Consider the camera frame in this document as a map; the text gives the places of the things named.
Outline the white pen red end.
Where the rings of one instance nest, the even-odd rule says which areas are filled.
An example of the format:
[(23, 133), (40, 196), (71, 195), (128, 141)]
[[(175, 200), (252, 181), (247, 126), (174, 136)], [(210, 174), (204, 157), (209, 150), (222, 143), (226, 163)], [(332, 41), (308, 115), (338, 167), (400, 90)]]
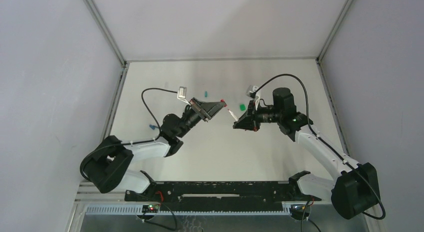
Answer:
[(228, 109), (228, 112), (233, 117), (234, 121), (237, 122), (238, 121), (238, 117), (230, 109)]

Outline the green square cap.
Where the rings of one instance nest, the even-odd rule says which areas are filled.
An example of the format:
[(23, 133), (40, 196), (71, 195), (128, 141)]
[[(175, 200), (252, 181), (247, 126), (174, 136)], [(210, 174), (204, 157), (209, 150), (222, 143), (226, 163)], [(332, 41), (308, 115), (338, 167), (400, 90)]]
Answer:
[(239, 108), (240, 108), (241, 111), (246, 110), (246, 106), (243, 103), (239, 105)]

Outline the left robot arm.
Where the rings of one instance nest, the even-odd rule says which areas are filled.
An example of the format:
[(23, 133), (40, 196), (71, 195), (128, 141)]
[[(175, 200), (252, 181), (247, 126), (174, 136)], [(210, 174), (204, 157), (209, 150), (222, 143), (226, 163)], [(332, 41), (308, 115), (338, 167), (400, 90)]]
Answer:
[(144, 171), (130, 165), (151, 158), (174, 155), (184, 144), (181, 140), (200, 121), (210, 121), (226, 107), (226, 102), (204, 102), (192, 98), (181, 116), (167, 114), (157, 138), (123, 142), (114, 135), (106, 137), (80, 164), (81, 175), (106, 194), (116, 190), (143, 193), (154, 183)]

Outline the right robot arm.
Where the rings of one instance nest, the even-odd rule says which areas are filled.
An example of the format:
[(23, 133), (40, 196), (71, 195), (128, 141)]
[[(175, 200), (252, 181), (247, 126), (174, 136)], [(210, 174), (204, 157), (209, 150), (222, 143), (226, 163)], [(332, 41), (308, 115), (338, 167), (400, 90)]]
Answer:
[(273, 104), (265, 106), (252, 99), (233, 128), (257, 132), (262, 123), (277, 124), (284, 135), (309, 151), (331, 176), (324, 179), (309, 171), (297, 173), (292, 179), (300, 192), (331, 201), (342, 218), (350, 220), (365, 214), (381, 202), (378, 174), (372, 164), (361, 164), (326, 142), (307, 115), (297, 110), (290, 89), (274, 89), (272, 99)]

